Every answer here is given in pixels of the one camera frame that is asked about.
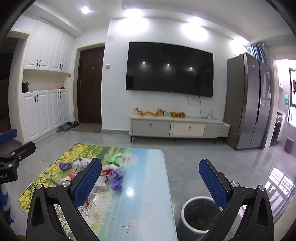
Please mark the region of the left hand blue white glove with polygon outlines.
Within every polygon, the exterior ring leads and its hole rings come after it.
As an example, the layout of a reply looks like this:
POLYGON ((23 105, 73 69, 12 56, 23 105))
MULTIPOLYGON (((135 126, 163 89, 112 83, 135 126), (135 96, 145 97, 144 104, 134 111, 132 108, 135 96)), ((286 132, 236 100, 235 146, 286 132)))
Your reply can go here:
POLYGON ((15 210, 5 185, 0 186, 0 208, 4 219, 11 225, 15 220, 15 210))

